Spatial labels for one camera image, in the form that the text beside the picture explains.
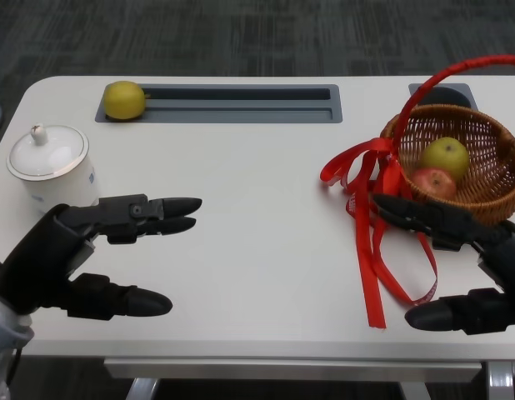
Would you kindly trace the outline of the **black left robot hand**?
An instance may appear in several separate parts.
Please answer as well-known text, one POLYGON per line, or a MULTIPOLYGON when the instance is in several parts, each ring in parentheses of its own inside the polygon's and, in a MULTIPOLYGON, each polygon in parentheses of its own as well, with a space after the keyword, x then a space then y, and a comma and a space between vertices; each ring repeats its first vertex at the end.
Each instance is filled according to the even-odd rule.
POLYGON ((115 316, 156 317, 169 313, 164 295, 137 286, 119 286, 104 275, 70 276, 103 235, 112 245, 134 244, 147 235, 170 235, 193 228, 191 215, 202 206, 193 197, 148 199, 144 194, 102 197, 88 207, 59 204, 48 211, 0 267, 0 299, 15 313, 61 308, 73 318, 108 321, 115 316))

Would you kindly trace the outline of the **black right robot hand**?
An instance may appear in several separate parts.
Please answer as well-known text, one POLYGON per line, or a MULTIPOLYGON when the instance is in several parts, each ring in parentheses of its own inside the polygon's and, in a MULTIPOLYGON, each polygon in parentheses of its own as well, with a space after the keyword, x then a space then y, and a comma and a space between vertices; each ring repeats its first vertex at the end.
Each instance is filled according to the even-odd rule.
POLYGON ((428 235, 435 249, 457 252, 464 244, 471 246, 479 255, 478 266, 502 289, 473 289, 414 306, 405 314, 411 327, 476 335, 515 325, 515 223, 505 220, 488 227, 469 211, 442 202, 420 203, 387 194, 375 195, 374 202, 385 222, 428 235))

